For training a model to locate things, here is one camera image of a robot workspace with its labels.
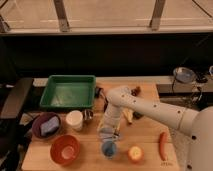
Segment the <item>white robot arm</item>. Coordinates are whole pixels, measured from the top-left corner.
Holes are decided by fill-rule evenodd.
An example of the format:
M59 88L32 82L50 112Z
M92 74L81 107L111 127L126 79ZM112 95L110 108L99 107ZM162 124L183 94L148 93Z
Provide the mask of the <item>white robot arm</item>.
M132 109L191 138L186 171L213 171L213 106L197 111L150 101L133 96L128 86L109 89L106 99L108 105L102 118L104 127L116 129L122 109Z

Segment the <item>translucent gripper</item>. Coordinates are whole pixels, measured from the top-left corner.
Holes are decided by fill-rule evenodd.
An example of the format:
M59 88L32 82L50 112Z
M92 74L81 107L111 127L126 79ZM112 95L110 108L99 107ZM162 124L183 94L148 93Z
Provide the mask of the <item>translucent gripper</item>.
M98 131L102 133L118 133L120 130L119 120L105 120L102 118L98 125Z

